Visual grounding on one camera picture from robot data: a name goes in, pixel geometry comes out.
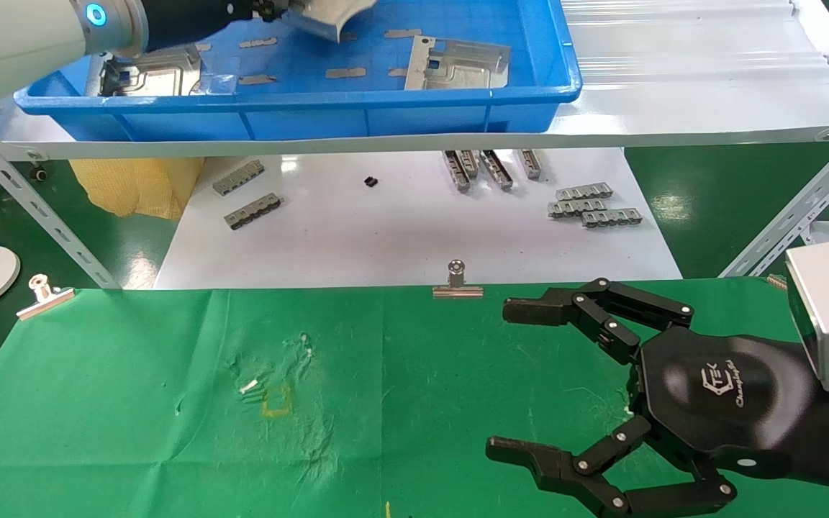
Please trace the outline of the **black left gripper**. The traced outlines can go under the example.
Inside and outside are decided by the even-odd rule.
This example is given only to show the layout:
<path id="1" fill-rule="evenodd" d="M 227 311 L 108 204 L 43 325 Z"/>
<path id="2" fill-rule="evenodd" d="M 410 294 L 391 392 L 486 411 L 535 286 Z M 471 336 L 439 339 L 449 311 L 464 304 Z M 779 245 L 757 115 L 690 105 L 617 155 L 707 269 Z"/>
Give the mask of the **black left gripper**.
<path id="1" fill-rule="evenodd" d="M 171 45 L 188 44 L 220 32 L 233 21 L 276 21 L 290 10 L 289 0 L 171 1 Z"/>

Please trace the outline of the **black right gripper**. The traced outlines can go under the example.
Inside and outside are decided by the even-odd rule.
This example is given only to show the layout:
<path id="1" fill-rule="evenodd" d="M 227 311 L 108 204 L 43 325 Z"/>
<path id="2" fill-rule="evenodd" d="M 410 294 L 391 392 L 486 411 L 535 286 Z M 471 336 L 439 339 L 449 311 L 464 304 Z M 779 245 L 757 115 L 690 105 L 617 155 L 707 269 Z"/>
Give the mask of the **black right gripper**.
<path id="1" fill-rule="evenodd" d="M 693 315 L 687 304 L 606 278 L 574 289 L 547 288 L 538 299 L 508 298 L 502 308 L 506 322 L 571 325 L 619 364 L 639 362 L 645 415 L 657 424 L 666 450 L 690 455 L 682 469 L 693 481 L 634 491 L 609 482 L 609 469 L 653 438 L 653 424 L 643 416 L 626 420 L 580 455 L 492 436 L 487 458 L 529 469 L 537 489 L 573 497 L 595 517 L 716 514 L 737 491 L 714 465 L 751 478 L 794 474 L 797 456 L 789 441 L 818 389 L 799 345 L 670 329 L 690 327 Z M 642 345 L 638 360 L 641 338 L 621 319 L 665 332 Z"/>

